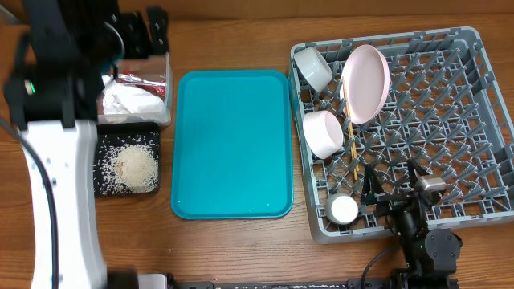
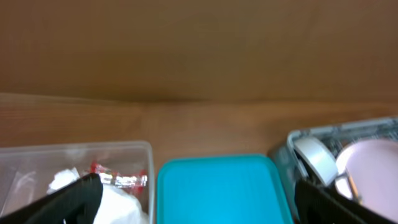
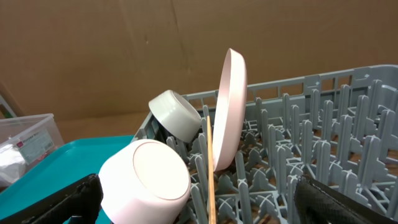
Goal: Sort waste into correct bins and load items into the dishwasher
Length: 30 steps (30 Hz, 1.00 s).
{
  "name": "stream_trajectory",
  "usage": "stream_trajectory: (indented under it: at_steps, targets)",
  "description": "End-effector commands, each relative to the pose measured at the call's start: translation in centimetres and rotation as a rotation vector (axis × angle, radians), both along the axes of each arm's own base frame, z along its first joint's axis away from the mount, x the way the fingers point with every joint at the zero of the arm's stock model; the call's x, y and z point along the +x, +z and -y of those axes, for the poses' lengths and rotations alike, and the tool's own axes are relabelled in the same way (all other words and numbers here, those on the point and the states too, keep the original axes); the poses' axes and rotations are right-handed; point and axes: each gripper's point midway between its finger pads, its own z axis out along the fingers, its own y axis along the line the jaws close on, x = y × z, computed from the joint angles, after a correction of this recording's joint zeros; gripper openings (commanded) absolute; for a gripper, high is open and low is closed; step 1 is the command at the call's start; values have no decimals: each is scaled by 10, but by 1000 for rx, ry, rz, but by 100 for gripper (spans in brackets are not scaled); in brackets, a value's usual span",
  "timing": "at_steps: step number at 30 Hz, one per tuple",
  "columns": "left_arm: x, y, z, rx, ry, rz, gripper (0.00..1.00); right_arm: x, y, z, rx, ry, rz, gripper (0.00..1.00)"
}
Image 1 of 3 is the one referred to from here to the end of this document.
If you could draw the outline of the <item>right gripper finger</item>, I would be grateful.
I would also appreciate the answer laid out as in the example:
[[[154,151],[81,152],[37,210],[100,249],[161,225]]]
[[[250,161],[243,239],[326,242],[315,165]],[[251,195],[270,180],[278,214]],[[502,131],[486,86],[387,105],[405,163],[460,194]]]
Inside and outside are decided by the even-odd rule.
[[[382,202],[385,196],[385,191],[381,186],[380,181],[371,165],[365,166],[363,189],[361,192],[362,205],[375,205]]]
[[[418,177],[427,176],[428,172],[412,158],[408,159],[406,163],[408,168],[410,188],[414,189],[418,181]]]

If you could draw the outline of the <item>wooden chopstick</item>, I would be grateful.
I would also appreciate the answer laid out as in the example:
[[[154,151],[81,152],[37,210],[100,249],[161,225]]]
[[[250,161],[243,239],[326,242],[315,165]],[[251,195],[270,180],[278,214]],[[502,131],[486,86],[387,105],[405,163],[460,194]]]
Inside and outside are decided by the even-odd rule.
[[[352,143],[351,154],[352,154],[353,161],[356,161],[357,160],[357,149],[356,149],[356,143],[355,143],[354,133],[353,133],[353,123],[351,121],[349,123],[349,136],[354,140],[354,142]],[[354,176],[355,181],[358,180],[358,172],[359,172],[358,165],[355,165],[355,168],[353,170],[353,176]]]
[[[351,121],[351,113],[350,113],[350,107],[349,107],[349,97],[348,97],[348,92],[347,92],[347,89],[346,89],[345,78],[341,77],[341,81],[342,81],[342,88],[343,88],[343,97],[345,98],[345,111],[346,111],[345,114],[346,114],[346,117],[350,120],[350,123],[349,123],[349,136],[351,138],[353,138],[353,140],[354,140],[353,123]],[[352,158],[356,159],[357,158],[357,152],[356,152],[355,141],[352,143],[351,153],[352,153]]]

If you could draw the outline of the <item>white cup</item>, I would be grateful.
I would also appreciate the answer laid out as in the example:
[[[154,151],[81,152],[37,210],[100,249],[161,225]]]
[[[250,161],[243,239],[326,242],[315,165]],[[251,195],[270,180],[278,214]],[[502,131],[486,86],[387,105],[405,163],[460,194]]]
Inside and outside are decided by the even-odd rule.
[[[352,197],[335,193],[327,199],[324,213],[329,221],[337,225],[348,225],[357,219],[359,208]]]

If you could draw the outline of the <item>red sauce packet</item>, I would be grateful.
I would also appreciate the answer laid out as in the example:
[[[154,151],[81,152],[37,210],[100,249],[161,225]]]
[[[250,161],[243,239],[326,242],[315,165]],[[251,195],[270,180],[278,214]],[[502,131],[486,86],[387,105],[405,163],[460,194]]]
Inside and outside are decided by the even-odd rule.
[[[155,96],[161,98],[165,97],[166,93],[166,82],[157,82],[147,79],[142,79],[134,74],[118,74],[116,81],[125,85],[132,85],[141,88]]]

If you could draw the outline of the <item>white napkin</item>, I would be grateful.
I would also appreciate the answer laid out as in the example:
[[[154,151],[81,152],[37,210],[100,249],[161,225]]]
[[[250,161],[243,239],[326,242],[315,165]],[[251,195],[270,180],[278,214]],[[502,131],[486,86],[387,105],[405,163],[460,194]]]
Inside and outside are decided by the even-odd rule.
[[[161,97],[132,85],[112,82],[106,85],[103,94],[104,115],[156,113],[165,108]]]

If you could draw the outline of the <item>large white plate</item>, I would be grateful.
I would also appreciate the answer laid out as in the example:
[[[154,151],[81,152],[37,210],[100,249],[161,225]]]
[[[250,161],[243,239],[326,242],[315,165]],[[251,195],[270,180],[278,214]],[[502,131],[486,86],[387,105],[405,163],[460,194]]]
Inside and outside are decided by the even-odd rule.
[[[383,109],[390,89],[390,70],[385,56],[371,45],[350,53],[341,73],[340,100],[346,100],[353,124],[372,120]]]

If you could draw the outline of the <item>grey bowl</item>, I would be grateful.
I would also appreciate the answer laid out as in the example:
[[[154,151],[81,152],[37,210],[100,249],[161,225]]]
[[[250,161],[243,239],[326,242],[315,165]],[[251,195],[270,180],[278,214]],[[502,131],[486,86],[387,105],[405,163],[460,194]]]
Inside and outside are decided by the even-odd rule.
[[[303,77],[316,92],[322,92],[331,82],[332,70],[315,47],[307,47],[296,52],[293,59]]]

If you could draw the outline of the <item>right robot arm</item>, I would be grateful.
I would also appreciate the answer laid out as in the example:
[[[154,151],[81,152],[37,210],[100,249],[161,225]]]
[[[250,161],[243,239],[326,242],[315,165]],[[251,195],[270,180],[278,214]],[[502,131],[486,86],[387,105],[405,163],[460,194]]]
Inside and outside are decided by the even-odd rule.
[[[416,161],[407,161],[410,189],[388,194],[382,188],[371,165],[365,166],[361,204],[374,206],[374,215],[386,219],[390,232],[398,244],[377,255],[364,269],[361,287],[371,266],[385,255],[400,248],[406,260],[405,269],[394,269],[381,288],[451,289],[459,286],[450,275],[457,271],[457,260],[463,246],[462,239],[445,229],[431,229],[426,211],[441,201],[447,183],[428,173]]]

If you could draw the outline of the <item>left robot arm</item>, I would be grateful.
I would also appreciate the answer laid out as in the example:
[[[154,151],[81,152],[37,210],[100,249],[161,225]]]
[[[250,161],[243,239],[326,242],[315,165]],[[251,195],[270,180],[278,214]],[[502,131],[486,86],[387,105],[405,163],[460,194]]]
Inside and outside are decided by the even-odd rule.
[[[123,13],[115,1],[24,0],[3,94],[2,127],[23,149],[35,230],[33,288],[172,288],[166,273],[110,271],[97,232],[92,165],[102,75],[119,59],[169,50],[159,6]]]

